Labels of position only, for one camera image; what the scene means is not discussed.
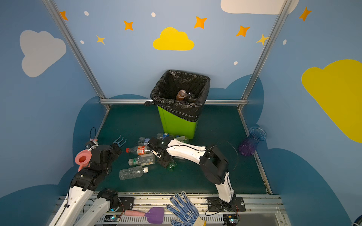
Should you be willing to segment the clear bottle red cap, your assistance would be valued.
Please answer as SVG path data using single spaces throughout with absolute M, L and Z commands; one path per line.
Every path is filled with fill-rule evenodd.
M 144 155 L 144 154 L 152 153 L 152 151 L 149 150 L 147 148 L 147 146 L 135 146 L 132 148 L 127 148 L 126 152 L 136 154 L 136 155 Z

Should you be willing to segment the brown sauce bottle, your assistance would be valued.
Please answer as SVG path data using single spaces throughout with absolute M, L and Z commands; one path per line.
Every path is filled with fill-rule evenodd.
M 176 95 L 176 100 L 184 101 L 186 97 L 187 97 L 187 92 L 184 89 L 181 89 Z

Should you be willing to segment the blue label water bottle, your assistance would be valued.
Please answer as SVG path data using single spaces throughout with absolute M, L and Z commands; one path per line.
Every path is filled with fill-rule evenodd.
M 149 138 L 146 138 L 146 137 L 140 137 L 139 140 L 138 140 L 138 145 L 139 146 L 147 146 L 148 143 L 149 143 Z

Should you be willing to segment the clear bottle white cap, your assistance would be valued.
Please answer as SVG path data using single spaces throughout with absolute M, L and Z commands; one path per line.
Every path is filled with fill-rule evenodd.
M 135 166 L 119 171 L 120 180 L 135 179 L 142 177 L 145 173 L 148 173 L 148 167 Z

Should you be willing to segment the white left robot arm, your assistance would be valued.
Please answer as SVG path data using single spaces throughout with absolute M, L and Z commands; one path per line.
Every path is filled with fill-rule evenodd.
M 103 189 L 90 209 L 76 220 L 96 188 L 111 172 L 112 163 L 122 150 L 117 143 L 113 143 L 99 145 L 91 149 L 90 153 L 89 166 L 81 169 L 73 177 L 62 206 L 50 222 L 51 226 L 94 226 L 106 212 L 119 208 L 118 192 Z

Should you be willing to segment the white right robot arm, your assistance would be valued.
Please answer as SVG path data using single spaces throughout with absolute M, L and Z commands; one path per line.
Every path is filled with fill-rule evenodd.
M 237 198 L 232 188 L 229 161 L 216 146 L 194 146 L 172 137 L 165 137 L 163 140 L 151 138 L 147 145 L 164 168 L 174 157 L 189 160 L 200 166 L 206 179 L 215 185 L 218 192 L 217 198 L 208 198 L 211 201 L 211 211 L 219 211 L 217 207 L 222 206 L 224 211 L 246 210 L 244 200 Z

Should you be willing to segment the green bottle yellow cap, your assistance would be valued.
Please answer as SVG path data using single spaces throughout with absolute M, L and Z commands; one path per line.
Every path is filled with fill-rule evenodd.
M 170 163 L 167 166 L 167 170 L 172 172 L 175 170 L 176 167 L 177 163 L 175 161 L 170 161 Z

